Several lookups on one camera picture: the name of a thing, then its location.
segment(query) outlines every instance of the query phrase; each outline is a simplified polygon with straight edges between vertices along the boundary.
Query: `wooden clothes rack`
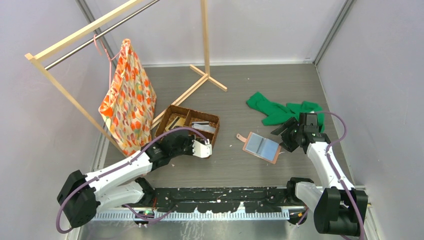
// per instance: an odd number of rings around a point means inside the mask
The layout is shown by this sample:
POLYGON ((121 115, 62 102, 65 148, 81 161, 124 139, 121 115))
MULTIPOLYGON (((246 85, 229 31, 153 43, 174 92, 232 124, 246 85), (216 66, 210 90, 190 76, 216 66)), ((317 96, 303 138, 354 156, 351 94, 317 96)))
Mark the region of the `wooden clothes rack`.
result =
MULTIPOLYGON (((92 23, 86 25, 85 27, 81 28, 80 30, 72 33, 71 35, 65 37, 61 41, 57 42, 56 44, 48 47, 47 49, 41 51, 40 53, 36 54, 35 56, 31 53, 25 54, 25 57, 44 75, 47 77, 47 79, 90 121, 91 124, 93 124, 121 153, 123 151, 118 146, 117 142, 104 130, 103 127, 101 127, 96 120, 81 106, 81 104, 75 100, 75 98, 56 80, 56 78, 50 74, 49 69, 53 68, 57 64, 61 63, 63 60, 67 59, 68 57, 72 56, 79 50, 85 48, 86 46, 90 45, 94 42, 94 40, 101 38, 105 34, 109 33, 116 27, 120 26, 124 22, 128 21, 135 15, 139 14, 143 10, 147 9, 148 7, 152 6, 153 4, 157 3, 159 0, 154 0, 144 6, 143 8, 139 9, 138 11, 132 13, 131 15, 127 16, 120 22, 114 24, 113 26, 109 27, 107 30, 103 31, 101 34, 97 35, 95 38, 91 38, 87 42, 83 43, 81 46, 75 48, 74 50, 70 51, 68 54, 62 56, 55 62, 51 63, 47 67, 44 67, 42 64, 42 61, 48 59, 49 57, 52 57, 54 54, 59 52, 60 50, 68 47, 75 41, 81 39, 82 37, 88 35, 89 33, 93 32, 97 28, 103 26, 104 24, 108 23, 112 19, 115 19, 122 13, 130 10, 131 8, 135 7, 137 4, 143 2, 143 0, 129 0, 126 3, 122 4, 121 6, 115 8, 114 10, 106 13, 99 19, 93 21, 92 23)), ((222 89, 223 91, 227 91, 227 87, 221 84, 219 81, 215 80, 211 77, 211 69, 210 69, 210 57, 209 57, 209 32, 208 32, 208 7, 207 7, 207 0, 200 0, 201 5, 201 20, 202 20, 202 31, 203 31, 203 53, 204 53, 204 69, 203 72, 199 68, 195 67, 194 65, 190 64, 190 68, 198 73, 201 77, 199 80, 197 80, 191 87, 189 87, 181 96, 179 96, 172 105, 180 105, 184 100, 186 100, 194 91, 196 91, 202 84, 204 84, 206 81, 210 81, 211 83, 215 84, 218 88, 222 89)), ((162 111, 157 117, 154 118, 152 122, 151 128, 154 128, 156 125, 158 125, 165 114, 165 111, 162 111)))

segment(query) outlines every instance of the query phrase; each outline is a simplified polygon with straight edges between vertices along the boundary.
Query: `wooden beam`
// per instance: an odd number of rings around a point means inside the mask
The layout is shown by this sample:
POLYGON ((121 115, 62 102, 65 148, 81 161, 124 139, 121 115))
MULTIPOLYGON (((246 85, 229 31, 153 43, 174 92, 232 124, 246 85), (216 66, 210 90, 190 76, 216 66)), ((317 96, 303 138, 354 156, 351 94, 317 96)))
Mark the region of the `wooden beam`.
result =
POLYGON ((44 66, 41 64, 39 60, 37 60, 31 53, 25 54, 26 59, 28 59, 46 78, 67 98, 81 113, 84 115, 91 124, 94 125, 95 128, 97 128, 109 141, 122 153, 124 152, 121 150, 117 142, 109 136, 109 134, 101 127, 97 121, 81 106, 81 104, 55 79, 53 75, 50 74, 49 71, 47 71, 44 66))
MULTIPOLYGON (((206 73, 204 73, 202 70, 198 69, 196 66, 194 66, 193 64, 190 64, 190 68, 191 70, 195 71, 196 73, 198 73, 199 75, 205 75, 206 73)), ((215 84, 215 86, 217 86, 218 88, 222 89, 224 92, 226 92, 228 90, 228 88, 223 85, 222 83, 220 83, 219 81, 215 80, 213 77, 209 76, 208 80, 215 84)))
POLYGON ((92 23, 88 24, 87 26, 81 28, 80 30, 72 33, 71 35, 65 37, 64 39, 60 40, 56 44, 50 46, 49 48, 43 50, 42 52, 35 55, 35 59, 39 60, 40 62, 44 61, 45 59, 51 57, 53 54, 59 52, 60 50, 66 48, 70 44, 74 43, 78 39, 84 37, 85 35, 93 32, 95 29, 103 26, 104 24, 108 23, 112 19, 116 18, 117 16, 121 15, 122 13, 130 10, 135 5, 141 3, 144 0, 129 0, 126 3, 122 4, 121 6, 113 9, 112 11, 106 13, 105 15, 101 16, 99 19, 93 21, 92 23))
MULTIPOLYGON (((181 96, 179 96, 175 101, 173 101, 171 105, 176 105, 176 106, 180 105, 182 102, 184 102, 184 100, 186 100, 192 93, 194 93, 194 91, 196 91, 196 89, 198 89, 207 80, 208 80, 208 75, 204 74, 199 80, 197 80, 197 82, 191 85, 191 87, 189 87, 187 91, 185 91, 183 94, 181 94, 181 96)), ((157 117, 153 119, 150 129, 153 129, 154 127, 156 127, 156 125, 158 125, 161 122, 162 117, 165 114, 165 111, 166 109, 163 110, 159 115, 157 115, 157 117)))
POLYGON ((201 6, 201 23, 203 29, 203 54, 204 54, 204 71, 211 75, 210 58, 209 58, 209 29, 208 29, 208 1, 200 0, 201 6))

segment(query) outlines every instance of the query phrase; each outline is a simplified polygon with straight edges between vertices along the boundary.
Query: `wooden box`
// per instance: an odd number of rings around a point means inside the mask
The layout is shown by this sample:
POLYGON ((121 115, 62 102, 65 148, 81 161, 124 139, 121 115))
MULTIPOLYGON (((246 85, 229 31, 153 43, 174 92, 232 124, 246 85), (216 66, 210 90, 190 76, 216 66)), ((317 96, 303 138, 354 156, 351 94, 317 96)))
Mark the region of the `wooden box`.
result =
POLYGON ((215 141, 217 140, 217 135, 220 130, 220 117, 208 113, 204 113, 201 111, 195 111, 192 109, 170 105, 163 115, 163 118, 157 127, 155 137, 163 134, 165 132, 166 127, 175 120, 175 118, 180 117, 184 118, 184 127, 191 127, 192 122, 202 122, 208 121, 211 127, 215 128, 215 133, 203 131, 196 129, 201 134, 203 134, 206 138, 209 139, 212 144, 212 148, 215 145, 215 141))

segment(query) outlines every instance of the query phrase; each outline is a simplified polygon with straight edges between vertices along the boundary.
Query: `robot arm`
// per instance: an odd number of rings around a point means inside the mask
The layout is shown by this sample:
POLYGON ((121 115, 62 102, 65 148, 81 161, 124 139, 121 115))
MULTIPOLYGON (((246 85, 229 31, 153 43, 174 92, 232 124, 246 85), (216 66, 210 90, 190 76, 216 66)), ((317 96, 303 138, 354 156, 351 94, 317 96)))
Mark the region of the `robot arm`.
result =
POLYGON ((88 223, 96 213, 106 209, 131 203, 149 203, 154 189, 144 178, 121 184, 165 166, 180 155, 207 158, 212 154, 212 145, 209 140, 199 141, 195 136, 189 136, 187 130, 179 130, 165 136, 160 143, 154 143, 142 154, 140 152, 101 170, 85 175, 77 170, 69 175, 57 196, 60 205, 82 184, 110 172, 82 188, 66 204, 63 212, 72 228, 88 223))
POLYGON ((365 219, 368 196, 364 191, 356 190, 346 178, 331 147, 328 150, 330 159, 327 158, 327 148, 331 142, 325 133, 320 133, 317 114, 301 113, 299 121, 292 117, 272 134, 281 135, 283 142, 280 145, 289 152, 301 147, 318 172, 323 191, 308 178, 292 177, 287 182, 289 198, 296 203, 303 202, 313 212, 316 230, 321 234, 359 236, 361 229, 353 203, 340 181, 343 180, 346 189, 353 196, 362 222, 365 219))

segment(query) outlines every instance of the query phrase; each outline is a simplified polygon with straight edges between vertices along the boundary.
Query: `metal rod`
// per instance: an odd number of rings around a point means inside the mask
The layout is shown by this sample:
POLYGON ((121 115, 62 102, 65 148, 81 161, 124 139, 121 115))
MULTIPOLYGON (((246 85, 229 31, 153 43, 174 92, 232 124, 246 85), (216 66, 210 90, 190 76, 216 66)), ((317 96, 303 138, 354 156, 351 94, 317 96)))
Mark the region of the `metal rod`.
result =
MULTIPOLYGON (((84 14, 85 19, 87 19, 87 22, 92 23, 96 20, 86 0, 75 0, 75 2, 76 4, 78 4, 79 9, 81 10, 82 14, 84 14)), ((102 33, 102 29, 99 27, 95 29, 94 32, 96 35, 99 35, 102 33)), ((101 41, 103 41, 104 47, 106 48, 106 51, 109 53, 109 55, 115 56, 111 46, 108 43, 108 40, 105 37, 102 37, 101 41)), ((112 61, 112 64, 114 68, 116 68, 118 64, 118 60, 115 58, 112 61)))
MULTIPOLYGON (((138 9, 137 11, 133 12, 132 14, 130 14, 129 16, 127 16, 126 18, 122 19, 121 21, 115 23, 114 25, 112 25, 111 27, 107 28, 106 30, 104 30, 102 33, 98 34, 95 36, 95 39, 99 39, 101 37, 103 37, 105 34, 109 33, 110 31, 114 30, 115 28, 119 27, 120 25, 122 25, 123 23, 125 23, 126 21, 132 19, 133 17, 135 17, 137 14, 143 12, 144 10, 148 9, 149 7, 151 7, 152 5, 154 5, 155 3, 159 2, 160 0, 153 0, 151 1, 149 4, 145 5, 144 7, 138 9)), ((75 48, 74 50, 68 52, 67 54, 65 54, 64 56, 62 56, 61 58, 57 59, 56 61, 50 63, 48 66, 45 67, 45 69, 48 71, 51 68, 53 68, 54 66, 60 64, 61 62, 63 62, 65 59, 69 58, 70 56, 78 53, 81 49, 87 47, 88 45, 92 44, 94 42, 94 38, 91 38, 90 40, 84 42, 83 44, 81 44, 80 46, 78 46, 77 48, 75 48)))

